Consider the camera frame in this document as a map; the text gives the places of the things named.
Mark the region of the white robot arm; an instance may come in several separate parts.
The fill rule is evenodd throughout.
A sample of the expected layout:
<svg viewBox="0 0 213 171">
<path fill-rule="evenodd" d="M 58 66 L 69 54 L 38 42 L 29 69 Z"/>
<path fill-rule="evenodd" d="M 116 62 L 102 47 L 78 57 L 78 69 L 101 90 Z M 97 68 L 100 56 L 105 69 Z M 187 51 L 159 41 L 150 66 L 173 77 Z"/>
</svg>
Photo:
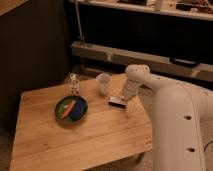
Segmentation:
<svg viewBox="0 0 213 171">
<path fill-rule="evenodd" d="M 156 75 L 147 65 L 125 69 L 122 94 L 129 101 L 146 86 L 154 92 L 152 150 L 154 171 L 206 171 L 201 122 L 213 119 L 213 90 Z"/>
</svg>

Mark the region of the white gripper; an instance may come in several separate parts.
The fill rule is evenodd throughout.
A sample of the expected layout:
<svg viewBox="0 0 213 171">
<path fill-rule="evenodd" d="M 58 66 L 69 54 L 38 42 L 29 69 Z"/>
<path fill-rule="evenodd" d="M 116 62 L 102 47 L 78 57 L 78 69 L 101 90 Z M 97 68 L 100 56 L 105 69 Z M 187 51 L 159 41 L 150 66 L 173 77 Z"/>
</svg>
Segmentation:
<svg viewBox="0 0 213 171">
<path fill-rule="evenodd" d="M 128 117 L 131 116 L 137 109 L 137 101 L 135 97 L 138 94 L 139 84 L 132 80 L 127 79 L 123 88 L 122 88 L 122 96 L 125 100 L 130 100 L 127 102 L 126 106 L 126 115 Z"/>
</svg>

